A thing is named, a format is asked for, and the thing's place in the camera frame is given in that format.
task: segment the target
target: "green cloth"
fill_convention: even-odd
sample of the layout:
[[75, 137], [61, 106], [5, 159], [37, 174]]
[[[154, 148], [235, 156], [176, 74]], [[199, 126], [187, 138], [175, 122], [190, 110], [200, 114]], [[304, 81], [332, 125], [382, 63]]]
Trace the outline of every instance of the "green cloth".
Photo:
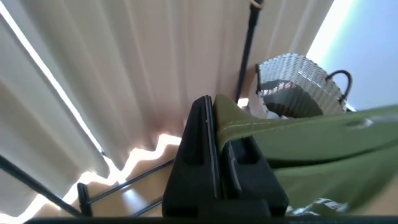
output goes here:
[[[219, 149], [254, 136], [294, 209], [336, 215], [369, 202], [398, 171], [398, 106], [301, 119], [253, 117], [216, 96]], [[326, 198], [339, 203], [314, 204]]]

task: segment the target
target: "woven basket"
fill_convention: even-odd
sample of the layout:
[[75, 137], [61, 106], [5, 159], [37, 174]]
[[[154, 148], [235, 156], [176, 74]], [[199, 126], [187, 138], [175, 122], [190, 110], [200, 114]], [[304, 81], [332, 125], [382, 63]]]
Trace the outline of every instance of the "woven basket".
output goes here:
[[[279, 116], [307, 118], [345, 113], [345, 101], [352, 85], [345, 70], [327, 74], [303, 55], [283, 54], [257, 65], [258, 97]], [[332, 77], [345, 74], [348, 86], [344, 94]]]

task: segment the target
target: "black handle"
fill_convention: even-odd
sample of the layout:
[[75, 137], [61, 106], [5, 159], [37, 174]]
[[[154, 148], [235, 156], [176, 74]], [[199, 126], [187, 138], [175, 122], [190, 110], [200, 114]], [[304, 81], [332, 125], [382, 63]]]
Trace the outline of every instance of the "black handle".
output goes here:
[[349, 92], [351, 91], [351, 86], [353, 84], [353, 77], [351, 76], [351, 74], [349, 72], [347, 72], [346, 70], [337, 70], [335, 72], [332, 72], [330, 75], [328, 75], [325, 80], [328, 81], [329, 79], [333, 78], [333, 76], [342, 73], [345, 74], [347, 79], [348, 79], [348, 85], [347, 85], [347, 89], [344, 92], [344, 94], [340, 97], [340, 99], [338, 100], [339, 103], [343, 102], [345, 99], [347, 99], [347, 96], [349, 94]]

